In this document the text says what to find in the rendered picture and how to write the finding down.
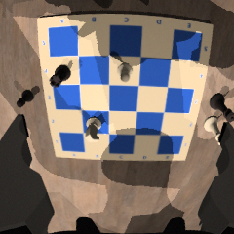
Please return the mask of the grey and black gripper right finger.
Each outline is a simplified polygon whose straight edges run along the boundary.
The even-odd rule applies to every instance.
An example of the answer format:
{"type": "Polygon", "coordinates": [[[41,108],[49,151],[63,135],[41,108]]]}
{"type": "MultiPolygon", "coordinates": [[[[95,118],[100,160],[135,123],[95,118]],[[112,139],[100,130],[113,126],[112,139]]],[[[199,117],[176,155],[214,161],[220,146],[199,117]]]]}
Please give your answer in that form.
{"type": "Polygon", "coordinates": [[[229,122],[223,122],[218,143],[223,147],[216,162],[218,175],[199,208],[199,226],[200,231],[234,234],[234,128],[229,122]]]}

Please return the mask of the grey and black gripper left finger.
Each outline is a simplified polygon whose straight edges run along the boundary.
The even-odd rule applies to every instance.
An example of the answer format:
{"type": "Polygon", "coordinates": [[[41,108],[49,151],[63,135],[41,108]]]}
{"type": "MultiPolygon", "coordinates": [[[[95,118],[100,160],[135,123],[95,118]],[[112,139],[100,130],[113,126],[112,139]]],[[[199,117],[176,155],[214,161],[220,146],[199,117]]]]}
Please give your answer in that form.
{"type": "Polygon", "coordinates": [[[23,114],[0,140],[0,234],[48,234],[55,210],[32,156],[23,114]]]}

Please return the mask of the blue and white chessboard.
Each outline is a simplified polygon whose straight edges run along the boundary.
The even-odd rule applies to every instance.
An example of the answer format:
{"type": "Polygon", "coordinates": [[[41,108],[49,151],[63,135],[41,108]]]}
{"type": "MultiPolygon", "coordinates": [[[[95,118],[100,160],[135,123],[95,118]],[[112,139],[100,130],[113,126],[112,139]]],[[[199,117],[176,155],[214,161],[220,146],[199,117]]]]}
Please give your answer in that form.
{"type": "Polygon", "coordinates": [[[39,18],[38,40],[56,157],[185,160],[208,70],[213,24],[146,15],[39,18]],[[124,83],[121,64],[133,73],[124,83]],[[70,69],[58,88],[49,79],[70,69]],[[99,118],[98,142],[85,139],[99,118]]]}

